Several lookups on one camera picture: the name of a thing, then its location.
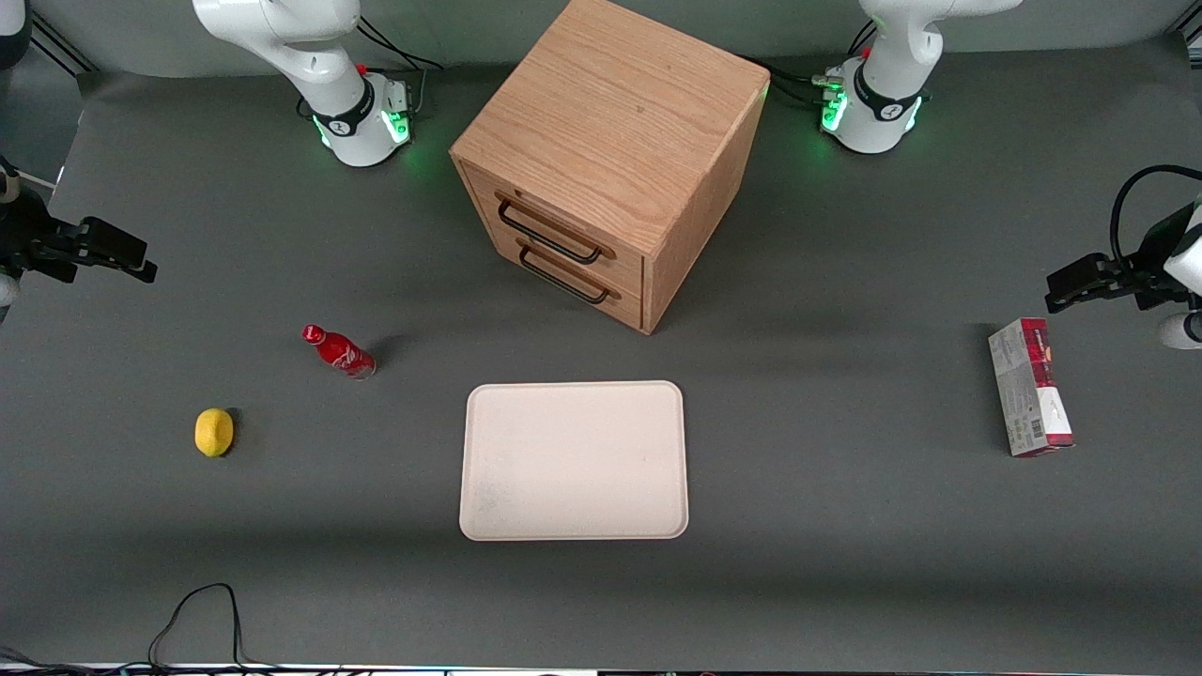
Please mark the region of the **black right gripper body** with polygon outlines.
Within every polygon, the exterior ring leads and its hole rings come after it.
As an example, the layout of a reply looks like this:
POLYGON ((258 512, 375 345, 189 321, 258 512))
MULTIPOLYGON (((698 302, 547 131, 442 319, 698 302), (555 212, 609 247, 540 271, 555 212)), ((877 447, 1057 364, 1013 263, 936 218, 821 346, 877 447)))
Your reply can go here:
POLYGON ((38 237, 54 235, 44 200, 32 189, 2 188, 1 202, 1 269, 11 279, 26 272, 38 272, 56 279, 52 267, 38 261, 31 245, 38 237))

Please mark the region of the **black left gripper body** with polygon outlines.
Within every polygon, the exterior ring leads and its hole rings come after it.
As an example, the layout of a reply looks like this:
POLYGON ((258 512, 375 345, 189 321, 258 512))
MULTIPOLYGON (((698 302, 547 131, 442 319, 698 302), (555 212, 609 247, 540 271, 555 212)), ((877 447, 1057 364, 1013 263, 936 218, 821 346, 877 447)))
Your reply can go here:
POLYGON ((1143 236, 1138 249, 1127 257, 1136 275, 1138 312, 1167 303, 1185 303, 1200 308, 1200 266, 1186 265, 1189 247, 1200 245, 1197 204, 1185 204, 1160 219, 1143 236))

